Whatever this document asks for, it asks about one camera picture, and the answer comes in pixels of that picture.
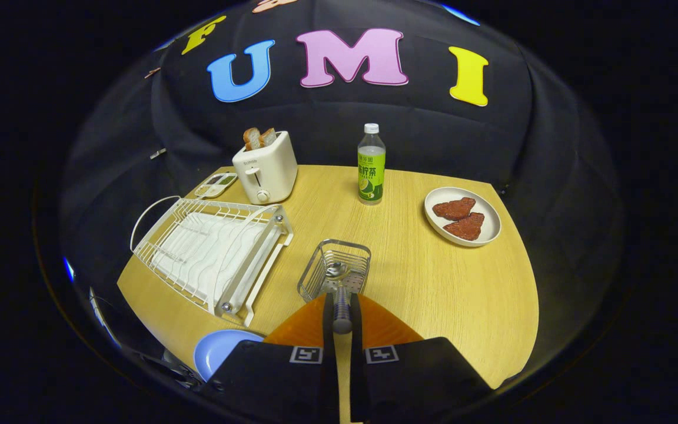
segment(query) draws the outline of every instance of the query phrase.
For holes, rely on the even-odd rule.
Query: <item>table surface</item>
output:
[[[439,236],[426,220],[423,201],[442,186],[465,188],[490,202],[501,217],[500,236],[482,247]],[[194,198],[193,191],[186,197]],[[211,200],[250,203],[239,179]],[[491,388],[522,370],[538,331],[538,293],[522,239],[491,185],[387,170],[384,199],[367,206],[358,200],[356,167],[300,165],[293,192],[280,203],[294,238],[282,248],[255,300],[250,330],[267,335],[304,305],[297,284],[313,250],[322,240],[340,239],[371,250],[364,295],[420,336],[448,338]],[[135,256],[118,285],[145,327],[191,368],[200,339],[238,328],[183,298]],[[341,422],[349,422],[351,334],[334,340]]]

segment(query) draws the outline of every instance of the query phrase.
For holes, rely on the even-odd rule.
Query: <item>white toaster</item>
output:
[[[290,133],[277,131],[271,145],[242,150],[232,158],[234,171],[245,188],[250,203],[268,204],[290,196],[297,178],[297,160],[291,147]]]

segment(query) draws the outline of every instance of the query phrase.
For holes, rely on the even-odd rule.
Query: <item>bottle cap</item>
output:
[[[366,134],[378,134],[378,124],[365,124]]]

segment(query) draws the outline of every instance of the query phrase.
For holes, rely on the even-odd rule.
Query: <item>meat patty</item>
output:
[[[433,213],[436,217],[446,218],[450,221],[463,220],[470,214],[470,210],[476,205],[476,199],[463,197],[461,200],[448,201],[433,205]]]
[[[474,241],[480,236],[480,227],[483,225],[484,220],[484,214],[473,212],[463,220],[445,225],[444,229],[460,239]]]

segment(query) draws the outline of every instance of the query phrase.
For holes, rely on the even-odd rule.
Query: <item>metal wire basket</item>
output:
[[[362,293],[371,268],[371,250],[361,244],[333,238],[321,241],[307,263],[297,290],[309,302],[323,292]]]
[[[172,198],[178,200],[133,248],[143,216]],[[255,314],[252,303],[281,248],[292,237],[280,204],[260,207],[171,196],[140,215],[129,247],[159,279],[195,305],[248,326]],[[244,319],[237,316],[242,306],[247,308]]]

